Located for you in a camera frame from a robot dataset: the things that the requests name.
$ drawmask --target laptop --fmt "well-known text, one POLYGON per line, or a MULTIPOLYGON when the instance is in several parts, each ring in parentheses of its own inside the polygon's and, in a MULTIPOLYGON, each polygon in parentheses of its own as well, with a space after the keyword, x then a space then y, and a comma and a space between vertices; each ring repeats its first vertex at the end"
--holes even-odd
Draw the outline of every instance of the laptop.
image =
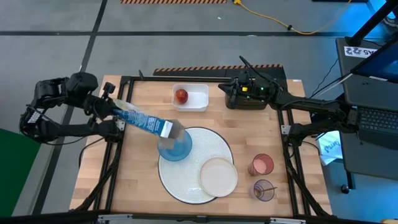
POLYGON ((356 83, 356 91, 365 100, 369 99, 355 104, 359 139, 398 150, 398 39, 375 51, 351 73, 364 77, 356 83))

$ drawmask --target white plastic container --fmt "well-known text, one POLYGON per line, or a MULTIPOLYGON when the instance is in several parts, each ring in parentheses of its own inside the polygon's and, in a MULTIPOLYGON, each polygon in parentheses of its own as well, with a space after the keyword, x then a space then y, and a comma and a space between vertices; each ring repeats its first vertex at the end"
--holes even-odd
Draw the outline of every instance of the white plastic container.
POLYGON ((176 83, 173 86, 172 104, 179 111, 205 111, 209 105, 209 86, 206 84, 176 83), (174 100, 174 94, 179 89, 188 93, 188 100, 182 105, 174 100))

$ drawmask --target laptop screen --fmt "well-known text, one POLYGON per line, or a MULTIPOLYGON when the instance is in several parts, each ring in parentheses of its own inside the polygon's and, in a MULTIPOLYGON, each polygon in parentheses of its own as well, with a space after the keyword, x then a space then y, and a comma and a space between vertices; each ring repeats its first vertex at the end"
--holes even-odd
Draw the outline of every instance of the laptop screen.
POLYGON ((358 75, 376 77, 398 83, 398 42, 384 46, 354 71, 358 75))

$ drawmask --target yellow cable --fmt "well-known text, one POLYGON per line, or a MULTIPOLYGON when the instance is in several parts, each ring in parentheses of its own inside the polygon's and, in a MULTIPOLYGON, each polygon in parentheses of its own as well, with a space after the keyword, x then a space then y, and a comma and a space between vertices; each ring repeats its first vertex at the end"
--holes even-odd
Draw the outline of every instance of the yellow cable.
MULTIPOLYGON (((349 0, 349 1, 347 2, 346 6, 345 6, 344 8, 342 8, 342 9, 340 10, 340 12, 339 12, 331 21, 327 22, 323 27, 317 29, 316 31, 313 31, 313 32, 300 32, 300 31, 294 29, 293 27, 291 27, 291 26, 290 26, 290 27, 291 27, 291 29, 292 29, 294 32, 299 33, 299 34, 302 34, 302 35, 312 35, 312 34, 316 34, 317 32, 323 30, 324 28, 326 28, 326 27, 332 25, 334 22, 336 22, 337 18, 339 18, 339 17, 342 15, 342 13, 343 13, 345 10, 347 10, 347 8, 348 8, 349 4, 351 3, 351 1, 352 1, 352 0, 349 0)), ((261 16, 261 17, 264 17, 264 18, 267 18, 267 19, 271 19, 271 20, 273 20, 273 21, 275 21, 275 22, 278 22, 279 24, 282 24, 283 26, 289 28, 289 25, 287 25, 286 23, 284 23, 284 22, 282 22, 282 21, 279 21, 279 20, 277 20, 277 19, 275 19, 275 18, 273 18, 273 17, 271 17, 271 16, 265 16, 265 15, 262 15, 262 14, 260 14, 260 13, 257 13, 257 12, 254 12, 254 11, 248 9, 248 8, 242 3, 242 0, 234 0, 234 4, 237 4, 237 5, 242 6, 245 10, 247 10, 247 11, 249 11, 249 12, 251 12, 251 13, 257 15, 257 16, 261 16)))

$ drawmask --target round white plate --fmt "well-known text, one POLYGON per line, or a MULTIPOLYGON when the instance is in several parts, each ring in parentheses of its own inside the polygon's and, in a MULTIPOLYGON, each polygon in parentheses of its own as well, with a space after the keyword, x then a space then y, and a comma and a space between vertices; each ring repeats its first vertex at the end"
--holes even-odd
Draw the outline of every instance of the round white plate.
POLYGON ((187 128, 192 138, 192 150, 181 161, 171 162, 159 156, 159 177, 168 193, 185 203, 201 204, 215 199, 206 193, 199 181, 202 165, 214 157, 233 163, 232 153, 226 141, 206 128, 187 128))
POLYGON ((238 172, 228 160, 220 157, 209 159, 200 169, 200 184, 208 194, 225 197, 234 191, 238 172))

